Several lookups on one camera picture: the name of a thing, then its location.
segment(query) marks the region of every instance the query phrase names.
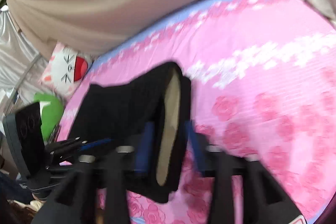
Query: white pillow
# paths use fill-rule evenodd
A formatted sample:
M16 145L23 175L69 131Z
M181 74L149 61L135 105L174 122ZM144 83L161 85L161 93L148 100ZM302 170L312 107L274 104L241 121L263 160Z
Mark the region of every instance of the white pillow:
M92 58L57 42L41 83L58 95L68 99L81 83L92 64Z

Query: black cloth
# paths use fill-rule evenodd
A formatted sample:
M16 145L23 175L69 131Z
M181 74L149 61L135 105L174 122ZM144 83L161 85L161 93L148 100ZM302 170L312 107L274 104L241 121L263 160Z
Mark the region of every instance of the black cloth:
M23 189L14 180L0 172L0 191L8 200L16 200L24 204L29 204L34 200L28 189Z
M164 63L132 80L126 85L101 87L91 85L84 97L71 128L69 138L81 137L93 142L105 138L113 142L93 148L104 154L122 144L130 135L140 134L144 124L153 116L160 97L165 93L174 68L174 62Z

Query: black fabric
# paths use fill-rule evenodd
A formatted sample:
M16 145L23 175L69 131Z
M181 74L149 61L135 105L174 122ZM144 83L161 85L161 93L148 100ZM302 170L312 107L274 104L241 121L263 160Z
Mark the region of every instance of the black fabric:
M83 99L69 138L92 142L112 138L113 142L90 150L92 155L106 154L121 145L128 136L139 134L157 108L171 79L174 62L164 63L129 84L101 87L91 85Z
M0 172L0 191L8 200L16 200L24 204L29 204L34 200L28 189L23 189L14 180Z
M136 174L128 174L125 183L128 190L139 193L158 203L167 203L169 194L177 191L183 158L185 155L187 137L184 129L186 121L190 120L191 82L187 77L182 77L182 72L177 71L180 79L181 96L179 108L179 121L176 138L170 156L167 180L164 185L159 185L156 180L157 164L161 148L162 131L165 123L165 105L163 97L152 116L155 123L155 136L150 171L147 177L139 178Z
M165 124L165 93L173 73L179 78L180 103L178 129L169 160L167 179L159 185L156 179L162 133ZM183 77L176 63L164 63L129 84L101 87L91 85L78 111L69 138L81 137L88 142L112 138L113 142L97 146L85 153L106 155L119 145L129 145L130 136L140 134L146 122L155 125L150 169L145 176L136 172L125 174L126 188L156 202L166 203L169 193L179 185L186 150L185 121L190 120L191 83Z

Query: pink bedsheet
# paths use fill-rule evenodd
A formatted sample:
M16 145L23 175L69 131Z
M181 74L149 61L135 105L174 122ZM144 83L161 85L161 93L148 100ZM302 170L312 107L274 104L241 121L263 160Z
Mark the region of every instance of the pink bedsheet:
M197 131L235 155L258 153L309 220L336 187L335 45L334 29L302 0L214 3L91 71L67 105L59 140L67 138L90 83L127 83L175 60L192 79ZM239 177L233 181L242 223ZM205 223L211 185L192 170L187 152L169 203L129 193L133 221Z

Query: rose pattern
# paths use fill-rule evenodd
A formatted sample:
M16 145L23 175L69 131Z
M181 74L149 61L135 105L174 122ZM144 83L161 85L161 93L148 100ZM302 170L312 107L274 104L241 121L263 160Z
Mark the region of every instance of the rose pattern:
M294 129L295 126L292 117L287 115L283 115L280 117L277 132L284 141L289 142L294 139Z
M324 110L329 114L335 113L335 97L330 91L322 92L322 105Z
M201 134L204 134L206 136L208 136L208 140L211 144L214 144L214 141L215 141L215 129L214 127L212 126L207 126L207 125L196 125L195 126L195 131L197 133L201 133Z
M319 183L324 177L323 172L320 170L320 166L316 162L311 162L305 169L304 174L300 177L300 183L306 189L312 187L312 185Z
M193 198L187 210L187 215L191 223L204 224L208 217L208 206L205 201L200 198Z
M146 224L165 224L166 216L154 203L150 203L143 211L143 218Z
M273 120L278 115L278 98L272 94L260 93L255 97L254 108L263 121Z
M324 162L330 152L328 141L322 136L317 136L313 142L313 160Z
M128 200L128 209L131 217L140 217L143 212L141 204L135 198L130 198Z
M254 148L245 146L245 147L239 149L237 154L238 154L239 157L246 157L248 155L257 155L258 151L255 150Z
M275 174L281 174L288 169L289 154L281 146L275 146L268 152L268 166Z
M141 195L137 193L133 193L131 191L127 191L127 198L140 198Z
M323 117L322 119L322 137L325 139L335 136L335 122L333 117Z
M212 113L218 116L220 121L226 122L237 114L238 103L237 97L219 96L212 107Z
M209 192L212 186L211 178L202 178L196 172L190 172L185 177L183 191L196 197L203 197L205 192Z
M297 175L292 172L284 172L280 179L282 187L290 196L302 190L301 184L298 181Z
M236 149L249 141L249 135L245 129L236 122L229 123L222 137L222 144L227 149Z
M313 217L326 202L322 191L314 187L309 189L309 196L305 205L301 203L296 204L306 219Z
M336 73L332 68L323 68L322 77L332 86L336 86Z
M312 136L319 130L320 116L313 105L300 107L300 129Z

